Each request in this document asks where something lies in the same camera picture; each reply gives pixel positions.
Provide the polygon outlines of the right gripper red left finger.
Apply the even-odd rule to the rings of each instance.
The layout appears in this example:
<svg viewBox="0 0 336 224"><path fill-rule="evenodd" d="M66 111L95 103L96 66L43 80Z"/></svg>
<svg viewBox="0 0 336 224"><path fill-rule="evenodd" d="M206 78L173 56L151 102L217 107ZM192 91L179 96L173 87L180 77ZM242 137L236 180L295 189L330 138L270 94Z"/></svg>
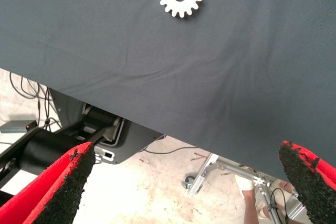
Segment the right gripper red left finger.
<svg viewBox="0 0 336 224"><path fill-rule="evenodd" d="M72 223L95 164L90 142L73 147L1 206L1 223Z"/></svg>

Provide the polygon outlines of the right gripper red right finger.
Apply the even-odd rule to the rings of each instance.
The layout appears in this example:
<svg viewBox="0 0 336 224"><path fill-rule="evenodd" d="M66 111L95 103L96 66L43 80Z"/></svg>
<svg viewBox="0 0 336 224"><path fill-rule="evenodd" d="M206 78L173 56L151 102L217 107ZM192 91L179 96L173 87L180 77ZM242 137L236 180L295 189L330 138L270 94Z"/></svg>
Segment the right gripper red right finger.
<svg viewBox="0 0 336 224"><path fill-rule="evenodd" d="M335 223L335 167L312 151L283 141L279 160L312 223Z"/></svg>

